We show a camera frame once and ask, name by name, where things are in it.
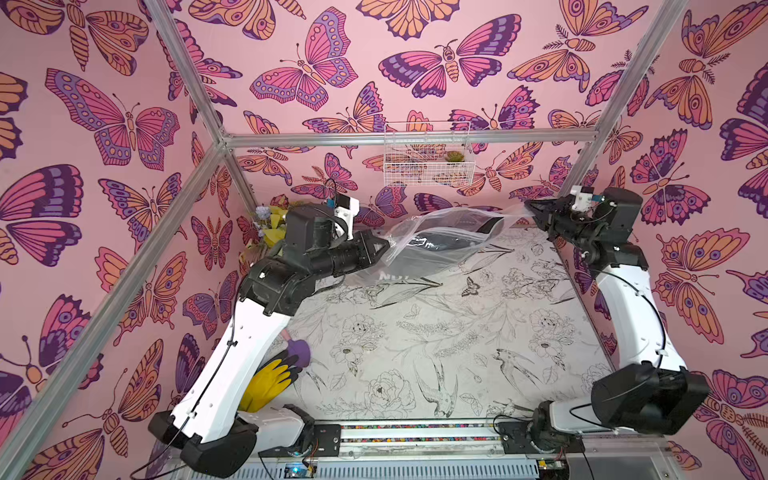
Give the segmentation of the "clear plastic vacuum bag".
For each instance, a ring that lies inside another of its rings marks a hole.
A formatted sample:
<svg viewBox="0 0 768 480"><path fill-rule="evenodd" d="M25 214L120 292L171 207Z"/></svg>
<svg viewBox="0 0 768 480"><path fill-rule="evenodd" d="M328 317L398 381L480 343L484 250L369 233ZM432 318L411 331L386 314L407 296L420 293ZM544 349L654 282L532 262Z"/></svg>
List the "clear plastic vacuum bag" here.
<svg viewBox="0 0 768 480"><path fill-rule="evenodd" d="M490 246L526 216L520 203L500 211L452 207L412 216L377 231L389 249L376 265L350 274L347 280L354 286L372 286L438 275Z"/></svg>

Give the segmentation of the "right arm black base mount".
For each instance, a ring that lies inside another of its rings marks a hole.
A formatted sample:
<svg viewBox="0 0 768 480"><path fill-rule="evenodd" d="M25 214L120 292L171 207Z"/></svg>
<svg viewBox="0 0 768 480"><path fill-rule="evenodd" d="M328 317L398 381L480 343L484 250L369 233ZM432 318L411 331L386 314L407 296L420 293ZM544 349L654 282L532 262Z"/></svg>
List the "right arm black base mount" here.
<svg viewBox="0 0 768 480"><path fill-rule="evenodd" d="M551 421L552 401L544 401L533 411L531 418L517 418L498 414L492 428L501 438L505 454L580 454L585 452L581 438L572 433L556 430Z"/></svg>

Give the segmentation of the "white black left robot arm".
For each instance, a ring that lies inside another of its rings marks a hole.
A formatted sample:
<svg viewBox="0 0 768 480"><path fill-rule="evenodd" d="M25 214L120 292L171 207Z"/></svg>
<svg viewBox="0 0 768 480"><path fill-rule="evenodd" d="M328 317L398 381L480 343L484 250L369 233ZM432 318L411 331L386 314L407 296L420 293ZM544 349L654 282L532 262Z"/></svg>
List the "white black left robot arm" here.
<svg viewBox="0 0 768 480"><path fill-rule="evenodd" d="M254 453L301 455L311 448L313 419L292 405L270 405L279 387L298 377L305 350L266 355L320 280L372 267L389 249L388 241L354 229L359 211L358 200L342 195L286 213L285 237L242 280L211 359L184 398L150 422L150 432L178 450L183 466L227 478Z"/></svg>

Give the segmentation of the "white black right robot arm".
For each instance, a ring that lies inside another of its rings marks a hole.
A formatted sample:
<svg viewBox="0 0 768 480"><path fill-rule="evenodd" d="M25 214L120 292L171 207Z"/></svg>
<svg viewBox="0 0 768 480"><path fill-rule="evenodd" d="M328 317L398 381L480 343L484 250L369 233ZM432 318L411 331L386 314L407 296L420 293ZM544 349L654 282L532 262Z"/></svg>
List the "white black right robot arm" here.
<svg viewBox="0 0 768 480"><path fill-rule="evenodd" d="M530 442L550 453L585 434L678 433L710 388L676 351L652 298L648 262L629 240L640 196L577 187L524 205L550 241L563 240L581 254L608 307L619 352L617 370L595 381L588 396L537 407L527 427Z"/></svg>

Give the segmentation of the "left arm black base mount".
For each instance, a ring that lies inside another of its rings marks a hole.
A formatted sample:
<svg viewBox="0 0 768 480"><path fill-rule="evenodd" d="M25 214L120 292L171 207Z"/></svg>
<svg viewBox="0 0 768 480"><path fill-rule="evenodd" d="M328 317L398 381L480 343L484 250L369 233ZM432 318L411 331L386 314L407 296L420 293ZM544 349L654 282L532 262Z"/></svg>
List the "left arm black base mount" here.
<svg viewBox="0 0 768 480"><path fill-rule="evenodd" d="M337 457L341 425L315 420L293 404L258 412L255 454L277 457Z"/></svg>

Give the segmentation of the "black shirt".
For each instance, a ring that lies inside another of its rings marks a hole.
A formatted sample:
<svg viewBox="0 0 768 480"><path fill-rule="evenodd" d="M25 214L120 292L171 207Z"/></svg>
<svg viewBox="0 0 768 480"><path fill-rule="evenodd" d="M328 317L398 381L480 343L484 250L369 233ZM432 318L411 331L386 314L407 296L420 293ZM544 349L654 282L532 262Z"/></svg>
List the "black shirt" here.
<svg viewBox="0 0 768 480"><path fill-rule="evenodd" d="M499 234L502 217L490 217L469 230L434 227L415 233L388 267L389 275L427 277L458 266Z"/></svg>

